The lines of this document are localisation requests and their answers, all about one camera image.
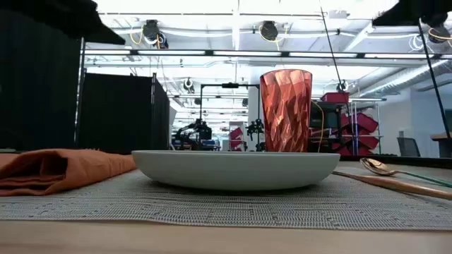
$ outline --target woven placemat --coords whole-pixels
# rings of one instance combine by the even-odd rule
[[[356,173],[356,169],[337,170]],[[151,181],[137,170],[61,194],[2,197],[0,219],[452,230],[452,202],[398,193],[335,175],[305,188],[238,193],[168,186]]]

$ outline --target green handle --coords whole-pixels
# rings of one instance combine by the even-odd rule
[[[409,176],[414,176],[414,177],[417,177],[417,178],[420,178],[420,179],[424,179],[424,180],[427,180],[427,181],[431,181],[431,182],[434,182],[434,183],[439,183],[439,184],[441,184],[443,186],[447,186],[447,187],[452,188],[452,183],[450,183],[448,181],[442,181],[442,180],[438,180],[438,179],[429,178],[429,177],[426,177],[426,176],[420,176],[418,174],[405,172],[405,171],[400,171],[400,173],[404,173],[404,174],[407,174]]]

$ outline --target orange napkin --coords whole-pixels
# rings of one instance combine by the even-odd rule
[[[20,155],[0,154],[0,196],[58,193],[135,168],[131,155],[96,150],[48,149]]]

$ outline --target black curtain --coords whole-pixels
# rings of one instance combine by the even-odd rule
[[[168,102],[166,93],[159,84],[152,84],[152,78],[87,73],[81,99],[79,147],[122,154],[166,150],[169,109],[165,109],[165,98]]]
[[[153,83],[153,117],[152,130],[159,135],[152,136],[153,150],[166,150],[170,134],[170,100],[163,87],[155,79]]]
[[[81,43],[0,10],[0,148],[73,147]]]

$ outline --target pipe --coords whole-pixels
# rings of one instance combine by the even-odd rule
[[[452,61],[440,60],[432,64],[436,76],[452,71]],[[362,90],[358,97],[371,97],[374,95],[391,94],[414,84],[431,78],[428,65],[419,68],[406,68]]]
[[[352,82],[353,84],[355,84],[355,87],[349,88],[348,92],[353,95],[356,92],[359,92],[359,90],[368,88],[370,85],[373,85],[384,78],[390,77],[401,70],[403,70],[403,68],[400,67],[378,68],[375,71],[372,71],[371,73],[365,75],[364,77],[361,77],[360,79]]]

